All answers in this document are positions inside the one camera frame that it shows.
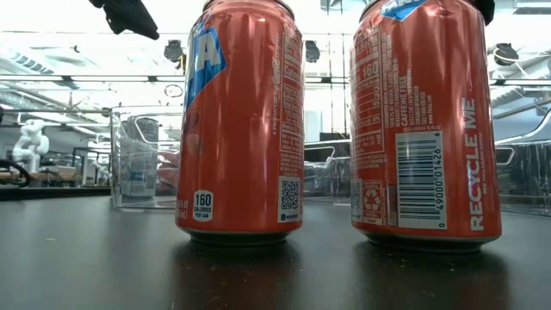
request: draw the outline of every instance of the recycling symbol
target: recycling symbol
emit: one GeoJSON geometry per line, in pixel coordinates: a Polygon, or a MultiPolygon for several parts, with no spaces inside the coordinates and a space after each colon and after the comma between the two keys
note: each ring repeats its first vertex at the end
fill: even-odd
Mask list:
{"type": "Polygon", "coordinates": [[[377,191],[374,189],[368,189],[363,197],[363,205],[367,210],[377,211],[381,205],[381,198],[377,195],[377,191]]]}

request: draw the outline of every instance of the blue logo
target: blue logo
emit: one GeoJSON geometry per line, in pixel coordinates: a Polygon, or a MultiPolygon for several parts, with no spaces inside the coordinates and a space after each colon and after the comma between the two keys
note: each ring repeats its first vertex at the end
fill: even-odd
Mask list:
{"type": "Polygon", "coordinates": [[[185,106],[189,108],[197,95],[216,75],[226,69],[226,58],[222,52],[214,28],[204,28],[204,21],[191,30],[189,37],[190,67],[185,106]]]}
{"type": "Polygon", "coordinates": [[[381,7],[381,15],[403,21],[425,1],[426,0],[390,0],[381,7]]]}

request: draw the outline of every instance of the black cable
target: black cable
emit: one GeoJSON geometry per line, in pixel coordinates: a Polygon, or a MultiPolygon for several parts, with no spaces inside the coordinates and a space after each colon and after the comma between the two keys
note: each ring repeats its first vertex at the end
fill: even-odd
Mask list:
{"type": "Polygon", "coordinates": [[[19,188],[25,188],[31,183],[31,180],[32,180],[31,175],[28,174],[28,171],[26,171],[25,168],[21,167],[18,163],[8,159],[0,159],[0,169],[2,168],[8,171],[9,171],[9,168],[15,168],[16,170],[19,171],[20,176],[23,176],[25,178],[25,181],[15,182],[15,181],[3,180],[2,178],[0,178],[0,184],[2,185],[12,184],[12,185],[18,186],[19,188]]]}

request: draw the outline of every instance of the aluminum can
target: aluminum can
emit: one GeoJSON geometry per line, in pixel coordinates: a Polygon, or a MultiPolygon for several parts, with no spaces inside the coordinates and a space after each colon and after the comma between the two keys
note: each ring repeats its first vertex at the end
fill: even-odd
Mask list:
{"type": "Polygon", "coordinates": [[[192,239],[263,245],[301,226],[302,59],[282,1],[205,4],[189,36],[176,204],[192,239]]]}
{"type": "Polygon", "coordinates": [[[462,0],[368,5],[350,52],[352,225],[419,251],[501,234],[484,21],[462,0]]]}

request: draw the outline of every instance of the can bottom rim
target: can bottom rim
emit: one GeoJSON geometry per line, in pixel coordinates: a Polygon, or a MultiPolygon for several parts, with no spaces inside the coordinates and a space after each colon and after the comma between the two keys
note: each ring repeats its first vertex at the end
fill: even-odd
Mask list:
{"type": "Polygon", "coordinates": [[[480,251],[480,247],[496,238],[483,239],[415,239],[391,234],[380,234],[361,230],[369,243],[403,251],[428,253],[469,254],[480,251]]]}
{"type": "Polygon", "coordinates": [[[265,246],[285,242],[291,232],[206,232],[183,229],[195,242],[221,246],[265,246]]]}

